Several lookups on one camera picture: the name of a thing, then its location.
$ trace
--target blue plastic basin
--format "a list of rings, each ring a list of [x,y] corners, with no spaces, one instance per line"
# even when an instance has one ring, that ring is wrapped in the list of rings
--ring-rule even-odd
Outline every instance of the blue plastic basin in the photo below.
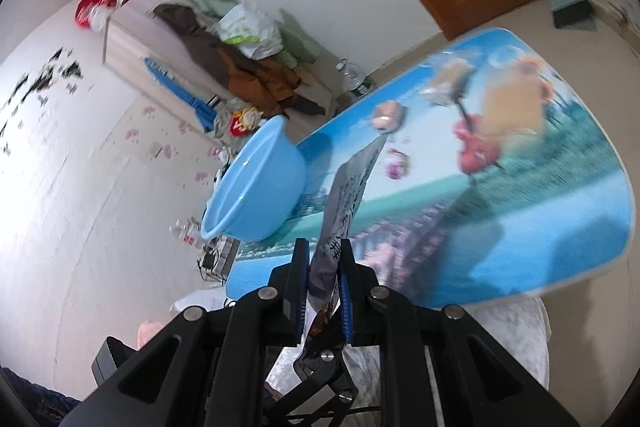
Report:
[[[275,116],[250,138],[207,202],[201,234],[261,241],[290,216],[306,182],[306,164]]]

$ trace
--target silver bolt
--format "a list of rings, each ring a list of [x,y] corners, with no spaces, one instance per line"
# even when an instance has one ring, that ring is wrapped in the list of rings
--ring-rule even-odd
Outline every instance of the silver bolt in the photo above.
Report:
[[[202,317],[203,311],[199,306],[189,306],[185,311],[183,311],[182,315],[184,315],[185,320],[195,322]]]
[[[465,316],[465,311],[456,304],[450,304],[446,308],[444,308],[444,314],[447,315],[450,319],[458,320]]]
[[[328,349],[325,349],[322,353],[320,353],[320,359],[323,362],[331,362],[334,359],[334,354]]]
[[[353,401],[353,394],[351,394],[349,391],[342,391],[338,395],[338,399],[340,399],[342,403],[349,403],[350,401]]]
[[[386,299],[389,296],[389,288],[385,286],[373,286],[369,293],[371,293],[371,296],[374,299],[382,300]]]
[[[258,290],[258,297],[264,301],[270,301],[278,296],[278,290],[273,286],[263,286]]]

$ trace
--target plastic water bottle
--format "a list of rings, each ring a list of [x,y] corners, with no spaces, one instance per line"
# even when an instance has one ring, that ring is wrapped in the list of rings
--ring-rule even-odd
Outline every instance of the plastic water bottle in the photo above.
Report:
[[[344,75],[344,89],[351,91],[356,98],[364,96],[372,90],[371,81],[367,76],[360,71],[359,67],[349,62],[346,58],[338,62],[335,69]]]
[[[202,248],[207,244],[207,241],[205,241],[200,235],[200,224],[193,219],[193,217],[187,219],[186,222],[178,219],[175,225],[172,225],[169,228],[169,231],[176,239],[180,239],[182,242],[187,245],[191,245],[198,250],[202,250]]]

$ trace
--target black cable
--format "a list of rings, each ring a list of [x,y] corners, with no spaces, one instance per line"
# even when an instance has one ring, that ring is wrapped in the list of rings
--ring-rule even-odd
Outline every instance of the black cable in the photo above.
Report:
[[[380,406],[379,405],[372,405],[371,407],[356,407],[356,409],[351,409],[348,410],[346,414],[357,414],[359,412],[372,412],[372,411],[379,411],[380,410]],[[287,416],[285,416],[284,418],[286,418],[287,420],[303,420],[308,416],[311,416],[313,413],[309,413],[309,414],[289,414]],[[324,416],[321,416],[320,418],[333,418],[335,416],[335,414],[325,414]]]

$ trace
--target floor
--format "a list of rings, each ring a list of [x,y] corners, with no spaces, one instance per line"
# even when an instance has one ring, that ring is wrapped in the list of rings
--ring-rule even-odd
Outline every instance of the floor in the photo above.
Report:
[[[135,343],[138,325],[168,320],[169,306],[202,287],[194,253],[168,235],[201,209],[208,188],[186,189],[108,139],[137,94],[100,66],[100,37],[72,23],[74,4],[28,37],[0,66],[0,98],[59,45],[81,57],[71,96],[55,85],[9,119],[0,156],[0,363],[85,397],[91,361],[107,335]],[[556,30],[545,0],[490,25],[517,33],[593,111],[640,184],[640,63],[608,26]],[[585,427],[599,426],[640,365],[640,252],[591,280],[549,293],[551,393]]]

